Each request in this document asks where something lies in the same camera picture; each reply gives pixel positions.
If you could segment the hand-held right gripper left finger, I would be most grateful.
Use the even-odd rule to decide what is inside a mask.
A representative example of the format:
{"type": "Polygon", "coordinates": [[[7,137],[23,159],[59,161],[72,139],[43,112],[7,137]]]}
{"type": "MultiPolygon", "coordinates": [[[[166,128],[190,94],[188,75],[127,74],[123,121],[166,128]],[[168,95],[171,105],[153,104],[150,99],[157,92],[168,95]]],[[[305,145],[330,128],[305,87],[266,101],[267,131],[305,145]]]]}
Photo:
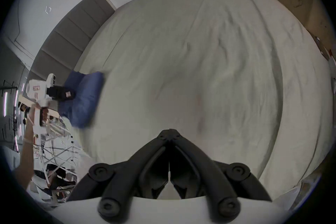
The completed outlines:
{"type": "Polygon", "coordinates": [[[168,183],[170,140],[166,129],[125,162],[91,166],[67,201],[100,197],[97,211],[104,220],[125,220],[132,197],[157,199],[168,183]]]}

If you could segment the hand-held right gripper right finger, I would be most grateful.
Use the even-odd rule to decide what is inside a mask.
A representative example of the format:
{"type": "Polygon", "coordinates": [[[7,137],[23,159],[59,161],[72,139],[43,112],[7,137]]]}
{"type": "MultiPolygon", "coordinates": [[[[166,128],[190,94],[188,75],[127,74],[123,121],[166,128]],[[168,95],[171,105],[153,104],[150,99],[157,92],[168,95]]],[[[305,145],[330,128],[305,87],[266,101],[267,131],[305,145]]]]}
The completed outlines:
{"type": "Polygon", "coordinates": [[[212,220],[234,220],[241,212],[239,197],[272,199],[243,163],[212,160],[175,129],[169,130],[170,181],[181,199],[206,196],[212,220]]]}

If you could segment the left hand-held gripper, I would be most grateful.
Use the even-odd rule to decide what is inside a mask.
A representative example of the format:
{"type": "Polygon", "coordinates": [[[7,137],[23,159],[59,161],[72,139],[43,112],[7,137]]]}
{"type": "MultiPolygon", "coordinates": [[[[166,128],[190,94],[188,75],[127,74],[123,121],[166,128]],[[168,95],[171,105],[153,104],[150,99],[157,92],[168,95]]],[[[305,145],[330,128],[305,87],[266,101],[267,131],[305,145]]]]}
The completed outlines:
{"type": "MultiPolygon", "coordinates": [[[[55,135],[63,135],[62,128],[56,124],[49,123],[48,117],[45,117],[44,113],[47,112],[49,104],[52,101],[47,93],[47,90],[55,86],[55,75],[49,74],[46,80],[31,79],[26,87],[27,96],[30,99],[35,100],[36,104],[34,111],[28,114],[28,121],[33,127],[33,132],[36,135],[49,135],[54,133],[55,135]]],[[[60,89],[59,101],[65,102],[73,100],[76,96],[76,91],[73,89],[60,89]]]]}

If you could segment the person's left hand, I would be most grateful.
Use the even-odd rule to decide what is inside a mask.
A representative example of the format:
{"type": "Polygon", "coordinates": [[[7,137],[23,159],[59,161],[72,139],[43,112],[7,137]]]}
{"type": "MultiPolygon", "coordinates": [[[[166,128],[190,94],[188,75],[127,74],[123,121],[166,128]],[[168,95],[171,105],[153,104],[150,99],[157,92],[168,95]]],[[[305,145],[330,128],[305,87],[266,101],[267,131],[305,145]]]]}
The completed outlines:
{"type": "Polygon", "coordinates": [[[35,110],[39,111],[38,119],[38,126],[42,126],[43,122],[47,120],[48,116],[48,108],[47,107],[40,107],[39,104],[32,105],[29,109],[29,112],[27,112],[27,119],[26,119],[26,127],[32,128],[35,125],[35,110]]]}

